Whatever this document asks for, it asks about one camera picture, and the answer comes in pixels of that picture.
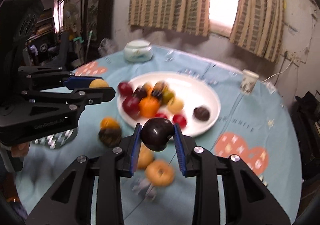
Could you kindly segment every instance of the blue tablecloth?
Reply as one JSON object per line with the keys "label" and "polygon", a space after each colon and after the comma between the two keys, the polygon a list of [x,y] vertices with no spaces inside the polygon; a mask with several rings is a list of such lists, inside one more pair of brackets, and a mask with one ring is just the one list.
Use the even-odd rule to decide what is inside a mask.
{"label": "blue tablecloth", "polygon": [[[301,161],[295,131],[279,94],[270,93],[264,84],[258,82],[253,93],[244,96],[239,89],[242,80],[239,73],[230,72],[213,62],[186,53],[173,51],[168,55],[169,49],[156,46],[153,51],[152,60],[145,63],[128,63],[124,60],[123,52],[118,52],[97,60],[97,65],[92,70],[97,69],[98,74],[104,72],[100,75],[115,88],[123,80],[151,71],[179,72],[192,69],[200,78],[210,80],[212,88],[219,95],[221,113],[216,124],[197,137],[196,143],[214,153],[219,136],[225,132],[233,132],[244,138],[248,148],[263,147],[269,157],[268,167],[263,172],[264,179],[268,182],[268,189],[293,222],[300,202]],[[55,91],[70,92],[65,88]],[[121,119],[114,99],[109,103],[87,106],[79,120],[76,139],[61,149],[50,150],[31,145],[24,160],[24,169],[16,176],[18,194],[28,213],[79,155],[92,158],[105,152],[106,148],[98,140],[97,134],[100,121],[106,116],[112,116],[120,122],[124,137],[132,135],[133,129]],[[176,169],[176,179],[171,186],[158,189],[154,202],[142,201],[131,190],[132,182],[144,177],[143,172],[138,171],[132,179],[121,179],[125,224],[191,224],[196,180],[182,177],[173,143],[169,143],[167,149],[157,153],[156,157],[171,162]],[[220,197],[220,203],[221,223],[225,224],[223,197]],[[95,224],[94,204],[92,213],[92,224]]]}

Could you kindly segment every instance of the red cherry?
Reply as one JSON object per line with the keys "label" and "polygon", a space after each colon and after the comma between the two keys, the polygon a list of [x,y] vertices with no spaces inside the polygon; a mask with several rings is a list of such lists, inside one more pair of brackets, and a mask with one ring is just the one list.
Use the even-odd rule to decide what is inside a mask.
{"label": "red cherry", "polygon": [[179,126],[180,126],[180,128],[185,128],[186,125],[187,125],[187,120],[186,120],[186,118],[183,117],[182,115],[176,114],[176,115],[174,115],[173,118],[172,118],[172,123],[173,123],[173,124],[178,123]]}
{"label": "red cherry", "polygon": [[136,97],[127,96],[122,102],[122,108],[126,114],[135,119],[139,116],[139,103],[140,100]]}
{"label": "red cherry", "polygon": [[165,119],[168,118],[167,115],[165,115],[164,113],[161,113],[161,112],[158,112],[155,117],[156,117],[156,118],[165,118]]}
{"label": "red cherry", "polygon": [[118,85],[118,91],[121,96],[130,96],[133,94],[133,89],[127,82],[121,82]]}

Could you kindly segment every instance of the round table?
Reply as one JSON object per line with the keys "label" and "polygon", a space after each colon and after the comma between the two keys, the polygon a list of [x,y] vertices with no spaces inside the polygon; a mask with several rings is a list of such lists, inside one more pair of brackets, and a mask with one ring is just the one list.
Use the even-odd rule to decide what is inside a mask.
{"label": "round table", "polygon": [[[293,223],[300,202],[301,160],[296,134],[279,94],[258,82],[252,94],[243,95],[239,89],[241,72],[231,66],[164,47],[153,46],[153,52],[152,60],[145,63],[126,62],[123,52],[117,52],[82,66],[75,72],[77,75],[102,76],[114,88],[123,80],[153,71],[189,73],[207,82],[220,98],[221,113],[208,132],[195,138],[197,145],[221,155],[231,150],[230,145],[225,146],[225,140],[234,142],[232,139],[236,137],[248,152],[263,149],[258,157],[265,161],[265,165],[263,172],[257,171],[257,175],[264,176],[268,189]],[[70,92],[66,88],[54,91]],[[121,119],[114,99],[109,103],[87,106],[79,120],[77,137],[62,148],[51,150],[31,145],[24,160],[24,169],[17,173],[15,180],[20,200],[28,213],[78,156],[93,158],[105,152],[106,147],[98,140],[98,132],[100,121],[106,116],[119,121],[123,137],[133,134],[133,129]],[[137,171],[132,179],[121,179],[125,224],[191,224],[196,179],[184,178],[179,172],[173,143],[169,143],[166,150],[156,153],[156,158],[165,159],[176,169],[175,181],[169,187],[158,188],[156,199],[147,202],[132,192],[132,183],[144,177],[144,172]],[[222,179],[219,177],[218,182],[221,224],[225,224]],[[95,224],[96,184],[92,224]]]}

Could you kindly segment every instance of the white plate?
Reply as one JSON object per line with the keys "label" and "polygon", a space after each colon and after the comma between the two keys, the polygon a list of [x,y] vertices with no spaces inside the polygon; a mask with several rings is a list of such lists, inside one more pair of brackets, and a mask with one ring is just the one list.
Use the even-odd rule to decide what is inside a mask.
{"label": "white plate", "polygon": [[[219,97],[212,88],[198,79],[174,72],[151,72],[133,78],[129,83],[133,86],[133,91],[135,91],[138,86],[142,86],[146,82],[155,85],[158,81],[166,81],[170,89],[175,92],[176,97],[184,101],[182,114],[187,119],[187,126],[182,129],[184,135],[191,137],[199,136],[215,124],[221,110]],[[144,117],[136,120],[132,119],[122,109],[121,104],[123,100],[118,97],[117,106],[124,121],[132,128],[135,128],[137,123],[143,126],[148,119]],[[194,108],[200,106],[205,106],[210,111],[210,119],[208,121],[199,121],[193,117]],[[165,113],[169,120],[172,120],[173,114],[165,106],[162,106],[159,112]]]}

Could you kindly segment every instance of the white cup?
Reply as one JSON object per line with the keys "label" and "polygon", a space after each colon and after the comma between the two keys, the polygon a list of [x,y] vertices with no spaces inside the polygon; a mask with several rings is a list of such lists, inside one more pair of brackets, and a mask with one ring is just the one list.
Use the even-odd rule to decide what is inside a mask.
{"label": "white cup", "polygon": [[240,90],[245,94],[250,94],[253,91],[254,86],[256,85],[259,75],[251,72],[247,69],[242,71],[243,79],[240,85]]}

